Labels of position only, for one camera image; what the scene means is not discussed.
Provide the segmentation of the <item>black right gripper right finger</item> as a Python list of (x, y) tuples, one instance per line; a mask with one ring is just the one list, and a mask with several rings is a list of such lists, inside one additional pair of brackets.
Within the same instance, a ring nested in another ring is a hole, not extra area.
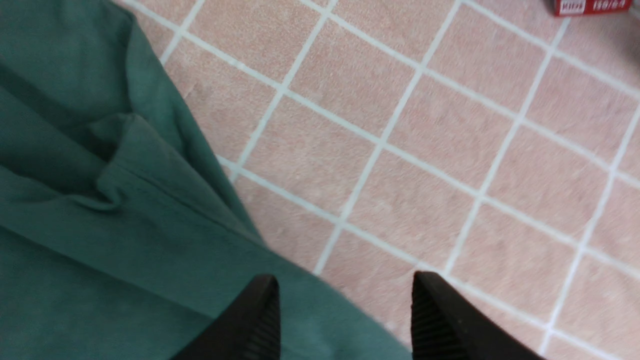
[(541, 360), (437, 272), (416, 271), (411, 303), (414, 360)]

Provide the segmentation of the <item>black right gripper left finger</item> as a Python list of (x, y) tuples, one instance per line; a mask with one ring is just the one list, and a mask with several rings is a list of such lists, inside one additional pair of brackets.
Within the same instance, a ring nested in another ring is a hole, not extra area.
[(279, 360), (281, 297), (273, 275), (257, 275), (174, 360)]

